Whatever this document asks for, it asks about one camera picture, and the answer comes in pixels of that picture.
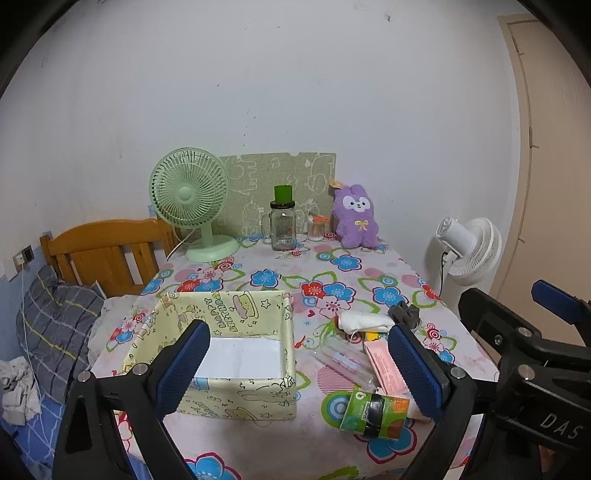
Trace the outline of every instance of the blue wall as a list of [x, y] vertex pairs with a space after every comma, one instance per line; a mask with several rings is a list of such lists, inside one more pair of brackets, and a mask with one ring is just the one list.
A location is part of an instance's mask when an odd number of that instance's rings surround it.
[[25, 291], [28, 290], [39, 269], [45, 265], [41, 247], [34, 250], [34, 255], [34, 260], [11, 281], [5, 275], [0, 277], [0, 360], [8, 361], [22, 355], [15, 326], [22, 303], [22, 283]]

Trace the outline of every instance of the green fan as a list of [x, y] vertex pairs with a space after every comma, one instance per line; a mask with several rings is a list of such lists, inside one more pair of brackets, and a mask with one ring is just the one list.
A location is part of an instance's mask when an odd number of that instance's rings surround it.
[[169, 153], [150, 177], [150, 198], [160, 217], [180, 229], [201, 229], [201, 239], [187, 249], [193, 262], [221, 260], [238, 250], [231, 236], [212, 233], [212, 220], [222, 211], [229, 191], [226, 166], [199, 148]]

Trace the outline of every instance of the screw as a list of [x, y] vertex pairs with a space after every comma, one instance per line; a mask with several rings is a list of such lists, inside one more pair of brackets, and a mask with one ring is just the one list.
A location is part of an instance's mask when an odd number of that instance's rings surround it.
[[518, 366], [517, 373], [519, 373], [521, 375], [521, 378], [523, 378], [524, 380], [533, 380], [535, 378], [534, 369], [526, 364], [521, 364], [520, 366]]
[[517, 331], [522, 334], [524, 337], [531, 337], [532, 333], [525, 327], [519, 327]]
[[148, 371], [148, 365], [137, 364], [131, 369], [131, 371], [134, 373], [134, 375], [143, 375]]
[[460, 367], [452, 367], [449, 372], [451, 373], [453, 378], [457, 378], [458, 380], [466, 376], [466, 372], [463, 368]]
[[78, 382], [88, 382], [90, 380], [90, 372], [84, 370], [78, 374]]

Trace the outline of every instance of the blue gripper pad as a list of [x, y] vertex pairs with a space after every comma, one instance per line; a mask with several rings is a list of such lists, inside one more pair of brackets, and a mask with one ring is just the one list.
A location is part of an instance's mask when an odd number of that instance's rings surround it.
[[439, 421], [450, 385], [438, 359], [422, 346], [406, 325], [392, 327], [388, 350], [421, 413]]
[[591, 320], [589, 312], [581, 308], [581, 304], [576, 298], [545, 280], [538, 280], [533, 284], [531, 298], [538, 305], [542, 305], [546, 310], [571, 325]]
[[179, 339], [164, 347], [152, 362], [148, 393], [159, 419], [177, 410], [209, 349], [209, 341], [207, 323], [193, 320]]

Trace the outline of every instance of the yellow bow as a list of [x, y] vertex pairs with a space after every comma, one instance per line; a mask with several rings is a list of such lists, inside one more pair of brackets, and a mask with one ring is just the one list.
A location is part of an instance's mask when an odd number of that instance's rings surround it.
[[367, 220], [355, 220], [355, 225], [359, 225], [359, 230], [367, 230], [368, 223]]

